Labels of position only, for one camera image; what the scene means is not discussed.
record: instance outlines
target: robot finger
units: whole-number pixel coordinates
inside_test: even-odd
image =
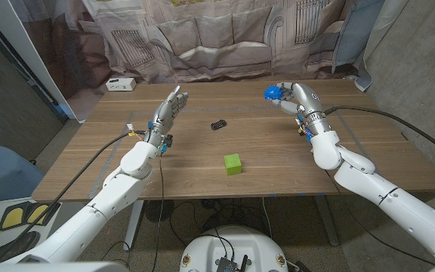
[[[177,97],[177,94],[179,94],[180,86],[177,86],[172,93],[170,93],[169,96],[167,96],[167,101],[174,102],[175,98]]]

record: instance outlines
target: small black object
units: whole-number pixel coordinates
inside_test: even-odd
[[[301,261],[296,261],[295,265],[298,266],[300,268],[300,270],[297,270],[297,268],[294,267],[293,271],[311,272],[310,269],[308,269],[308,267],[306,267]]]
[[[214,209],[216,202],[216,199],[201,199],[201,206],[204,209]]]
[[[165,137],[164,144],[167,144],[167,147],[172,146],[172,138],[173,138],[173,136],[170,134],[168,134],[167,137]]]
[[[150,200],[145,207],[145,215],[147,220],[151,222],[159,222],[160,209],[162,208],[162,200]],[[167,220],[171,217],[174,210],[174,200],[164,200],[164,207],[162,210],[161,221]]]
[[[212,123],[211,128],[212,128],[212,130],[216,130],[216,129],[222,128],[226,125],[227,125],[226,121],[221,119],[221,120],[217,121],[216,123]]]
[[[219,260],[219,266],[217,266],[216,272],[224,272],[224,271],[236,271],[236,263],[224,257],[221,258]]]
[[[202,229],[208,231],[219,226],[219,223],[219,214],[213,214],[209,216],[208,220],[202,225]]]
[[[245,272],[247,263],[248,263],[248,256],[245,254],[245,256],[242,258],[241,268],[239,269],[240,272]]]

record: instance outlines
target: robotic arm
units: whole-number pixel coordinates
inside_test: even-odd
[[[264,96],[284,112],[298,114],[299,132],[310,139],[313,158],[320,168],[339,167],[335,180],[342,187],[376,204],[435,257],[435,210],[375,173],[369,159],[337,146],[340,139],[312,88],[283,82],[270,86]],[[288,101],[293,97],[300,104]]]
[[[103,189],[95,198],[42,244],[7,260],[5,264],[75,261],[111,217],[137,200],[143,182],[152,172],[149,159],[158,156],[165,134],[171,129],[179,111],[186,106],[188,95],[180,94],[179,90],[177,86],[162,102],[154,113],[152,126],[144,141],[137,142],[122,157],[120,166],[105,179]]]

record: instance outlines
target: silver robotic hand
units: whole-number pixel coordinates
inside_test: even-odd
[[[179,92],[180,86],[177,86],[167,99],[160,104],[154,112],[152,125],[145,134],[143,141],[152,144],[155,147],[160,146],[165,135],[171,130],[174,124],[174,118],[187,104],[187,93]]]
[[[304,119],[298,117],[297,122],[305,133],[309,130],[312,135],[318,135],[332,130],[323,114],[322,103],[310,86],[282,82],[270,86],[264,96],[273,104],[280,106],[285,113],[295,116],[302,115]],[[300,104],[290,102],[293,97]]]
[[[300,104],[290,102],[293,97]],[[340,139],[323,114],[318,95],[310,86],[290,82],[278,83],[264,92],[264,98],[280,106],[285,113],[297,116],[299,132],[305,134],[312,144],[313,158],[320,168],[331,170],[340,165],[341,155],[336,147]]]

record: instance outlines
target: white device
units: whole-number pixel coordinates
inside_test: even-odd
[[[133,91],[136,84],[134,78],[109,79],[105,83],[109,91]]]
[[[282,96],[281,93],[277,97],[275,94],[267,96],[265,93],[265,98],[273,100],[275,105],[281,106],[282,110],[289,114],[303,114],[307,121],[298,117],[297,123],[300,130],[310,137],[316,164],[325,170],[339,168],[335,180],[341,186],[376,204],[435,257],[435,210],[375,173],[375,166],[369,159],[337,146],[340,139],[328,124],[322,113],[319,98],[312,88],[289,82],[280,83],[276,87],[284,90],[285,95]],[[165,134],[171,129],[177,113],[186,105],[187,94],[178,92],[179,87],[160,105],[154,113],[153,124],[145,134],[144,140],[137,142],[135,147],[123,156],[120,166],[105,179],[103,189],[97,196],[42,244],[0,265],[0,271],[14,270],[5,264],[19,263],[18,265],[24,269],[31,270],[32,264],[25,263],[59,265],[75,261],[105,223],[138,198],[143,182],[152,172],[148,164],[149,159],[158,156]],[[300,101],[301,105],[286,101],[293,97]],[[243,258],[240,267],[232,264],[235,270],[288,270],[281,248],[262,233],[238,226],[218,229],[220,237],[233,244],[236,253],[234,262],[239,262],[239,259]],[[205,234],[216,234],[214,231],[210,230]],[[183,253],[180,271],[214,270],[219,265],[218,259],[224,255],[220,240],[212,236],[194,239]],[[250,260],[250,265],[241,269],[246,257]],[[229,264],[227,261],[231,260],[227,259],[220,260]],[[92,264],[85,268],[81,264],[75,264],[74,267],[70,265],[65,270],[103,271]]]

